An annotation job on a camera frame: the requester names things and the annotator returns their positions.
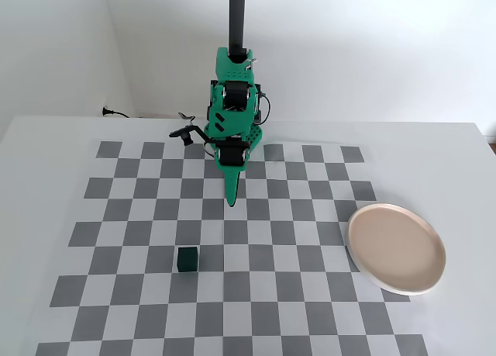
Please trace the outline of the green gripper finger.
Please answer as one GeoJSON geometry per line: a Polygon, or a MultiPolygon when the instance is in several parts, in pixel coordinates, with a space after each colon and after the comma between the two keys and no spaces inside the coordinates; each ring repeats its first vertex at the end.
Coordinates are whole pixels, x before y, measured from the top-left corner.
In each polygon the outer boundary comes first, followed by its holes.
{"type": "Polygon", "coordinates": [[[239,187],[240,173],[243,167],[224,166],[222,168],[225,177],[225,189],[227,203],[235,203],[237,200],[237,192],[239,187]]]}

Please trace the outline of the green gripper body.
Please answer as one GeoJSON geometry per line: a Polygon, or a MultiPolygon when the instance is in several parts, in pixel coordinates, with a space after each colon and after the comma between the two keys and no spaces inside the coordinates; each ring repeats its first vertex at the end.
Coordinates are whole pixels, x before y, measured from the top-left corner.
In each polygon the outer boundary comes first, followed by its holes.
{"type": "Polygon", "coordinates": [[[205,134],[221,166],[242,167],[249,159],[250,151],[254,148],[253,121],[253,109],[209,108],[205,134]]]}

